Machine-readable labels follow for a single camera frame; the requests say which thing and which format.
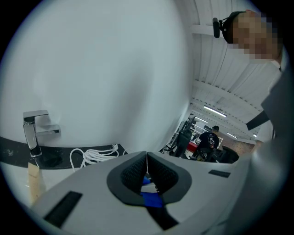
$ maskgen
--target faucet handle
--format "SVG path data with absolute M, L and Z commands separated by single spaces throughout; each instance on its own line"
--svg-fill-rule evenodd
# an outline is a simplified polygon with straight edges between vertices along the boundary
M 32 123 L 35 122 L 35 117 L 36 116 L 43 116 L 43 115 L 48 115 L 47 110 L 37 110 L 37 111 L 30 111 L 30 112 L 24 112 L 23 113 L 23 121 L 25 123 Z

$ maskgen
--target chrome faucet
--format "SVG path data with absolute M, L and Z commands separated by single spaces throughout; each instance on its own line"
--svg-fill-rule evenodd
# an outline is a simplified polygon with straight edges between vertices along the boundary
M 36 127 L 35 117 L 49 115 L 47 110 L 37 110 L 23 113 L 23 129 L 30 149 L 31 157 L 42 155 L 41 148 L 38 144 L 37 137 L 47 134 L 55 134 L 60 132 L 59 125 L 46 125 Z

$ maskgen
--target black t-shirt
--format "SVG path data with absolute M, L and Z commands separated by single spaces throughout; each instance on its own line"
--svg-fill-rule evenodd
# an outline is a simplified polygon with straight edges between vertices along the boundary
M 219 145 L 219 138 L 216 134 L 212 132 L 204 132 L 200 135 L 199 139 L 201 140 L 200 144 L 198 145 L 198 149 L 201 148 L 217 148 Z

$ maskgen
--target white ceiling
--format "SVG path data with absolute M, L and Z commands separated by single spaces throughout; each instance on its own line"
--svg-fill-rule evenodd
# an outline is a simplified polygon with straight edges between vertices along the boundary
M 261 103 L 280 72 L 272 62 L 250 60 L 222 38 L 213 36 L 212 18 L 226 18 L 232 11 L 257 9 L 246 0 L 182 0 L 182 13 L 192 36 L 194 59 L 193 111 L 217 124 L 221 132 L 239 139 L 254 140 L 259 128 L 246 123 L 262 111 Z M 210 106 L 222 117 L 203 108 Z

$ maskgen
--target chair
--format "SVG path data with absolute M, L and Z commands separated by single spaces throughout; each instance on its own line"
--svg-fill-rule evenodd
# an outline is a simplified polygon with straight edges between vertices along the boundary
M 201 156 L 204 161 L 206 162 L 207 157 L 214 151 L 214 149 L 211 148 L 201 148 L 197 149 L 195 154 L 193 156 L 190 156 L 190 160 L 196 161 L 199 156 Z
M 219 162 L 219 163 L 234 163 L 239 159 L 239 155 L 226 146 L 222 147 L 222 151 L 216 149 L 206 159 L 206 162 Z
M 188 144 L 190 143 L 191 136 L 192 136 L 192 132 L 190 130 L 186 130 L 184 132 L 180 131 L 179 136 L 177 138 L 177 143 L 176 143 L 177 149 L 174 153 L 172 152 L 172 149 L 171 149 L 170 155 L 174 157 L 181 157 L 181 156 L 184 157 L 185 150 L 188 147 Z

